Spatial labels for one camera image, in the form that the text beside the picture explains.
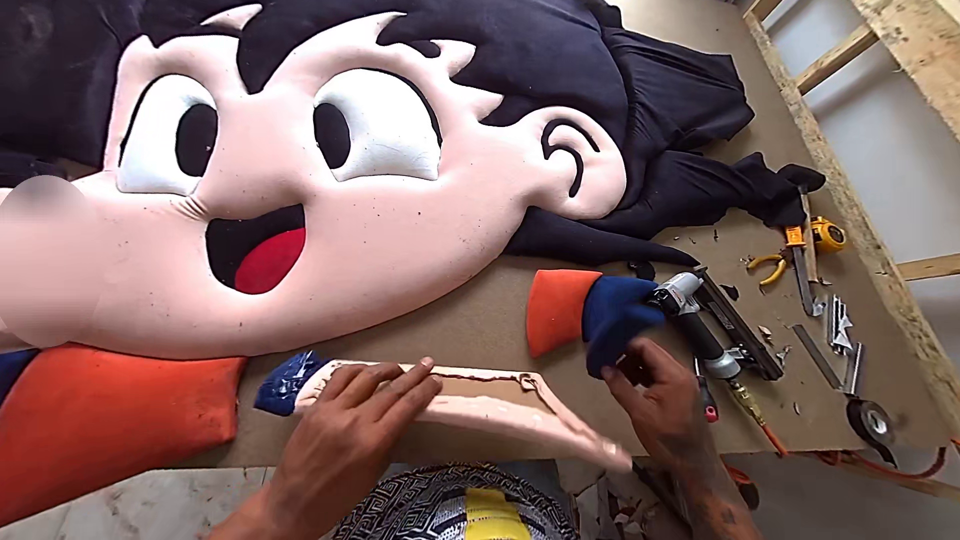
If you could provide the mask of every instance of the blue foam piece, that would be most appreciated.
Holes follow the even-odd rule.
[[[274,368],[256,391],[253,408],[290,416],[297,394],[317,370],[333,358],[321,358],[313,351],[297,353]]]
[[[27,349],[0,355],[0,404],[7,398],[13,384],[23,373],[24,368],[39,354],[40,349]]]
[[[662,325],[663,313],[642,302],[657,288],[637,278],[603,276],[584,301],[583,334],[587,341],[587,373],[602,379],[600,368],[616,364],[637,334]]]

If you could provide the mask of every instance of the yellow pliers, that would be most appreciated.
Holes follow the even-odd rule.
[[[760,286],[769,285],[772,282],[780,279],[780,276],[783,275],[783,272],[786,271],[786,258],[779,253],[774,253],[773,255],[765,255],[763,257],[757,257],[747,263],[747,270],[753,270],[762,262],[767,260],[775,260],[777,262],[777,269],[774,270],[774,273],[770,275],[767,279],[760,282]]]

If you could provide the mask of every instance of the cardboard surface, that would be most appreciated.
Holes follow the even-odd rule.
[[[775,169],[790,162],[811,164],[800,133],[736,7],[714,0],[614,3],[621,6],[625,24],[633,30],[705,52],[733,55],[756,119],[732,141],[710,147],[708,155],[732,162],[761,151]],[[824,190],[811,194],[810,204],[814,213],[834,221],[839,219],[835,205]],[[792,266],[779,282],[761,292],[756,284],[767,275],[766,270],[748,274],[741,261],[779,251],[783,247],[782,232],[766,229],[746,212],[731,210],[714,227],[667,230],[657,241],[698,258],[709,267],[716,282],[736,286],[740,299],[734,306],[744,320],[754,330],[762,325],[773,333],[773,345],[768,347],[771,354],[790,346],[782,379],[768,382],[752,375],[741,378],[786,447],[792,451],[862,448],[864,443],[847,424],[846,398],[828,386],[788,328],[804,324],[833,364],[834,371],[843,378],[844,363],[824,340],[826,319],[809,318],[803,313]],[[924,383],[921,368],[893,316],[884,310],[867,269],[856,253],[848,248],[817,260],[821,276],[834,285],[814,285],[814,293],[839,294],[848,304],[854,323],[852,338],[866,345],[862,397],[878,402],[887,410],[894,421],[899,443],[925,448],[944,444],[948,438],[947,427]],[[554,260],[501,257],[473,280],[426,307],[377,327],[318,344],[313,349],[323,356],[361,360],[413,362],[422,356],[433,356],[443,365],[537,371],[557,396],[594,429],[619,442],[632,454],[646,454],[636,440],[626,413],[610,396],[606,385],[587,375],[581,343],[536,360],[527,353],[525,308],[534,273],[539,268],[570,267],[573,266]],[[624,264],[602,270],[626,275]],[[660,265],[657,278],[665,280],[679,270]],[[672,329],[659,329],[650,332],[650,336],[690,365],[691,354]],[[241,382],[236,441],[183,466],[277,463],[297,420],[253,410],[252,401],[264,377],[289,355],[261,356],[250,361]],[[721,453],[772,451],[759,428],[732,400],[725,385],[713,380],[710,384],[720,409],[720,421],[711,427],[718,450]],[[418,424],[401,441],[395,459],[426,462],[549,456],[559,457],[535,444]]]

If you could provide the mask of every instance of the yellow stripe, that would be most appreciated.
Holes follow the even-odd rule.
[[[466,540],[530,540],[516,507],[495,489],[467,488]]]

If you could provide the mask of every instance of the cartoon eye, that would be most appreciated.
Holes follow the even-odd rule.
[[[351,69],[313,100],[314,132],[333,176],[437,180],[440,129],[416,87],[382,71]]]
[[[166,75],[144,91],[124,140],[117,189],[189,195],[217,139],[213,96],[197,81]]]

